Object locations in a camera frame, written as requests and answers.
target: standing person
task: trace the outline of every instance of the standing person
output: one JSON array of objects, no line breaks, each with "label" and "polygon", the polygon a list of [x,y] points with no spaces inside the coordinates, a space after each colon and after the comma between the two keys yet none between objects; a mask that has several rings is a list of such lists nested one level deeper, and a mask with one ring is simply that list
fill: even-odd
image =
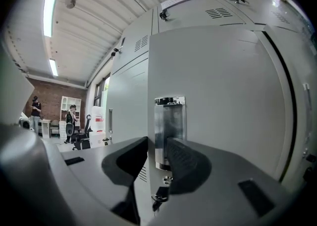
[{"label": "standing person", "polygon": [[[75,105],[71,105],[67,114],[66,114],[66,123],[72,123],[73,124],[73,133],[75,132],[75,122],[78,121],[78,119],[75,116],[75,112],[76,112],[76,106]],[[66,141],[64,141],[64,143],[69,143],[71,136],[67,136]]]},{"label": "standing person", "polygon": [[39,119],[40,119],[40,113],[42,111],[42,106],[37,96],[35,96],[32,101],[33,101],[33,104],[32,104],[32,112],[30,117],[30,122],[31,122],[30,126],[32,129],[35,130],[36,134],[39,134]]}]

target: vertical cabinet handle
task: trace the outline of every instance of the vertical cabinet handle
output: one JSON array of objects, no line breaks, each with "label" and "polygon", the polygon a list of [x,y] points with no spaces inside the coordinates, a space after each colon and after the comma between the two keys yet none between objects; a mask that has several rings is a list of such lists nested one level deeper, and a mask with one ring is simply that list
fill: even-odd
[{"label": "vertical cabinet handle", "polygon": [[109,133],[112,133],[112,109],[109,109],[108,128],[109,128]]},{"label": "vertical cabinet handle", "polygon": [[305,95],[305,105],[306,105],[306,134],[305,142],[308,143],[311,137],[312,128],[313,128],[313,117],[312,117],[312,99],[311,92],[308,83],[303,84],[304,86],[304,95]]}]

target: fluorescent light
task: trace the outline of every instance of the fluorescent light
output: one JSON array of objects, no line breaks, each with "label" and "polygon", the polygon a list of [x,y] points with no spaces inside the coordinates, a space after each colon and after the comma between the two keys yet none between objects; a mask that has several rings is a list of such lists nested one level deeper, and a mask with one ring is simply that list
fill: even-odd
[{"label": "fluorescent light", "polygon": [[43,12],[44,36],[52,37],[52,19],[55,0],[45,0]]},{"label": "fluorescent light", "polygon": [[54,76],[58,76],[57,68],[56,68],[56,62],[55,62],[54,59],[50,58],[50,65],[51,65],[51,70],[52,70],[53,75]]}]

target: white table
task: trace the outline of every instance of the white table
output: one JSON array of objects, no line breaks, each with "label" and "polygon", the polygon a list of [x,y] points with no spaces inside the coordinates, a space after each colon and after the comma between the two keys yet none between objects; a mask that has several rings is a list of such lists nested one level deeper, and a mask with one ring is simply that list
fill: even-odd
[{"label": "white table", "polygon": [[49,139],[51,137],[51,134],[50,134],[51,121],[49,119],[40,119],[39,123],[42,123],[42,136],[43,136],[43,138]]}]

